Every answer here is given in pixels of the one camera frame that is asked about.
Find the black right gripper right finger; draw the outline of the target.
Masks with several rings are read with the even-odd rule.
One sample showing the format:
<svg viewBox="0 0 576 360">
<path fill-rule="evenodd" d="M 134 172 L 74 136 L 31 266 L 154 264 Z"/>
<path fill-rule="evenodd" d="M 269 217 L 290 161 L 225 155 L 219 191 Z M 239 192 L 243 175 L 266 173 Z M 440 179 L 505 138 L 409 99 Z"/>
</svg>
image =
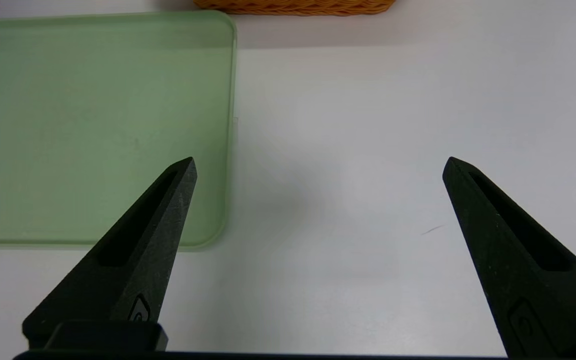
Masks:
<svg viewBox="0 0 576 360">
<path fill-rule="evenodd" d="M 576 359 L 576 256 L 472 164 L 442 180 L 507 357 Z"/>
</svg>

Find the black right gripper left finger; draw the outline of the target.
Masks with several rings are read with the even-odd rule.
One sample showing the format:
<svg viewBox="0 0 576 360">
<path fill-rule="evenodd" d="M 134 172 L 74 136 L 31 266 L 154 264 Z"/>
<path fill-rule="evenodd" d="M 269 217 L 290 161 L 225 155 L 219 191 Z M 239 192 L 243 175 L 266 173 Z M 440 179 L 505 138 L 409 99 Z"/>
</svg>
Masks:
<svg viewBox="0 0 576 360">
<path fill-rule="evenodd" d="M 174 162 L 22 323 L 31 351 L 164 351 L 158 323 L 198 172 Z"/>
</svg>

